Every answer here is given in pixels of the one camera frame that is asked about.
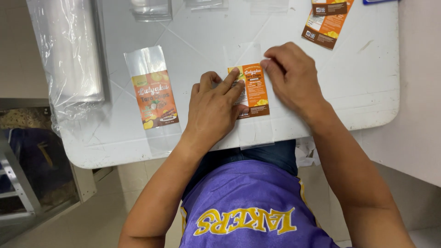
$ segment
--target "tiled floor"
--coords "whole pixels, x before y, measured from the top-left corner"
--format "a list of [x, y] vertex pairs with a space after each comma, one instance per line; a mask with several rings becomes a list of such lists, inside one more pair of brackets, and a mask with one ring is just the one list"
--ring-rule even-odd
[[[1, 248], [116, 248], [121, 227], [141, 190], [164, 160], [118, 166], [97, 183], [98, 193], [72, 212]], [[409, 229], [441, 225], [441, 188], [378, 165]], [[320, 166], [302, 167], [308, 205], [335, 241], [349, 240], [340, 205]], [[166, 237], [166, 248], [179, 246], [181, 217]], [[347, 247], [349, 242], [341, 242]]]

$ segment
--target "sticker label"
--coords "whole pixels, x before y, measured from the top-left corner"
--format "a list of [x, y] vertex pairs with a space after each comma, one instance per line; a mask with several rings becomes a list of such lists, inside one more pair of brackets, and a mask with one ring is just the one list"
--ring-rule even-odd
[[344, 15], [347, 14], [347, 0], [312, 0], [314, 15]]
[[132, 77], [144, 129], [179, 122], [167, 70]]
[[[347, 13], [349, 13], [353, 3], [354, 0], [346, 1]], [[319, 16], [313, 15], [313, 10], [311, 10], [308, 21], [303, 29], [302, 37], [332, 50], [334, 49], [347, 15], [348, 14]]]
[[250, 111], [240, 114], [238, 119], [269, 115], [268, 95], [266, 93], [263, 69], [260, 64], [229, 67], [228, 73], [230, 73], [234, 67], [240, 70], [240, 74], [233, 83], [233, 86], [241, 79], [245, 82], [245, 88], [234, 105], [244, 104], [250, 107]]

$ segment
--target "person's right hand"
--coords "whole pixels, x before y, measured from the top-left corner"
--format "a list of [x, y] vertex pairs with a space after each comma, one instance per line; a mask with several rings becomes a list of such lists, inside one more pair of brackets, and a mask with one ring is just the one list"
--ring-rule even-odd
[[260, 65], [268, 73], [276, 96], [307, 123], [318, 109], [329, 104], [321, 94], [315, 62], [296, 44], [274, 46]]

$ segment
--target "person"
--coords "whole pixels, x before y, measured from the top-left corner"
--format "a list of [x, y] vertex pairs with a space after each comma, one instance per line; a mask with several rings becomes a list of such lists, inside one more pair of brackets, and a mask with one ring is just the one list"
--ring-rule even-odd
[[[323, 98], [314, 60], [292, 42], [264, 55], [275, 95], [310, 127], [353, 247], [415, 248], [388, 186]], [[295, 141], [209, 152], [249, 111], [234, 105], [244, 88], [232, 87], [238, 74], [222, 81], [210, 71], [193, 85], [187, 127], [131, 209], [120, 248], [164, 247], [181, 199], [182, 248], [338, 247], [303, 200]]]

